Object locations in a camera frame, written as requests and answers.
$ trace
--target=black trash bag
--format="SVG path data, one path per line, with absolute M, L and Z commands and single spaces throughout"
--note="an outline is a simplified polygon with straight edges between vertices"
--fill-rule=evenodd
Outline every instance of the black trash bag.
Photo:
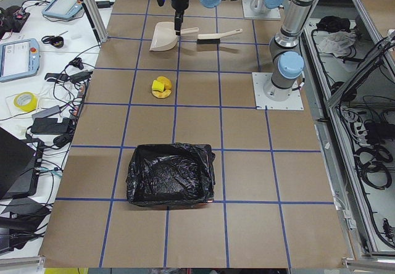
M 325 30 L 329 33 L 346 31 L 350 32 L 350 20 L 347 18 L 339 18 L 336 16 L 326 16 L 316 24 L 319 30 Z
M 189 206 L 214 200 L 215 154 L 208 144 L 143 144 L 131 158 L 127 199 L 138 206 Z

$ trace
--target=yellow object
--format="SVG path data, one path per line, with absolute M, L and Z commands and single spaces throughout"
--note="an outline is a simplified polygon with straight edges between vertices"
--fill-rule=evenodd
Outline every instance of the yellow object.
M 37 108 L 37 97 L 31 92 L 20 93 L 14 99 L 14 106 L 24 112 L 31 112 Z
M 165 84 L 163 84 L 163 83 L 161 83 L 161 82 L 159 82 L 157 80 L 154 80 L 152 82 L 152 90 L 153 91 L 163 92 L 165 90 Z
M 152 95 L 160 99 L 169 97 L 171 93 L 172 92 L 169 89 L 165 90 L 164 92 L 152 91 Z
M 88 274 L 88 268 L 47 268 L 45 274 Z
M 165 89 L 172 89 L 172 81 L 170 81 L 167 77 L 157 77 L 156 78 L 157 81 L 163 83 L 165 85 Z

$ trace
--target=black monitor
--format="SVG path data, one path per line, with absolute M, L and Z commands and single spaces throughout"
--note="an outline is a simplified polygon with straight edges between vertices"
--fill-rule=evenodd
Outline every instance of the black monitor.
M 36 193 L 42 153 L 0 127 L 0 199 Z

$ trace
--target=white desk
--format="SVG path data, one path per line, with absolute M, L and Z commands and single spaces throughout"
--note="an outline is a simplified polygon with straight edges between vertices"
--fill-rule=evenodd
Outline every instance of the white desk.
M 50 22 L 43 18 L 43 16 L 41 15 L 41 11 L 43 10 L 43 8 L 44 6 L 29 7 L 27 11 L 31 13 L 31 16 L 23 27 L 22 32 L 14 33 L 9 39 L 1 40 L 0 42 L 9 43 L 20 39 L 36 38 L 39 42 L 41 50 L 40 68 L 35 76 L 0 83 L 0 119 L 10 117 L 6 97 L 13 96 L 24 91 L 30 91 L 32 93 L 38 94 L 39 92 L 46 91 L 46 88 L 52 88 L 53 83 L 48 83 L 44 80 L 45 74 L 47 74 L 48 72 L 61 72 L 68 64 L 68 62 L 72 60 L 78 53 L 97 45 L 96 38 L 94 37 L 86 14 L 84 14 L 82 18 L 70 22 Z M 99 11 L 102 16 L 104 25 L 107 26 L 112 9 L 101 9 Z M 41 42 L 41 38 L 45 35 L 58 35 L 66 30 L 68 32 L 63 35 L 65 39 L 65 45 L 60 49 L 52 47 L 48 44 L 43 44 Z M 87 53 L 84 53 L 80 57 L 83 59 L 83 62 L 95 65 L 98 54 L 99 48 L 94 48 L 89 50 Z M 75 67 L 69 67 L 67 69 L 67 73 L 69 74 L 77 72 L 79 72 L 79 69 Z M 59 90 L 59 94 L 57 94 L 57 96 L 62 96 L 63 94 L 64 93 L 61 93 L 61 90 Z M 3 127 L 18 138 L 24 139 L 24 132 L 26 128 L 29 127 L 33 122 L 31 117 L 29 116 L 31 116 L 31 114 L 26 114 L 24 116 L 0 122 L 0 127 Z M 53 136 L 41 135 L 39 138 L 42 139 L 44 142 L 47 142 L 47 144 L 51 144 Z M 45 151 L 44 156 L 46 154 L 54 154 L 66 150 L 67 147 L 64 147 L 59 151 Z M 56 164 L 61 164 L 63 159 L 64 154 L 59 154 L 57 156 L 51 156 L 48 160 Z M 47 163 L 43 164 L 43 166 L 50 168 L 50 165 Z M 54 189 L 49 203 L 54 202 L 59 183 L 60 178 L 54 176 Z M 37 192 L 31 198 L 37 202 L 46 202 L 49 197 L 51 186 L 52 176 L 50 174 L 41 176 L 39 178 Z M 49 217 L 46 217 L 42 224 L 47 223 L 48 218 Z M 13 252 L 0 255 L 0 259 L 37 256 L 41 243 L 42 238 L 36 239 L 34 241 L 29 241 L 23 249 L 16 249 Z M 31 273 L 37 272 L 34 268 L 32 268 Z

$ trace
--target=dustpan handle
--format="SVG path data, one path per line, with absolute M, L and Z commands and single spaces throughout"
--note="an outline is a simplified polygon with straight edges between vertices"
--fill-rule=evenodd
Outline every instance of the dustpan handle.
M 199 27 L 181 29 L 181 35 L 190 35 L 191 33 L 198 33 Z

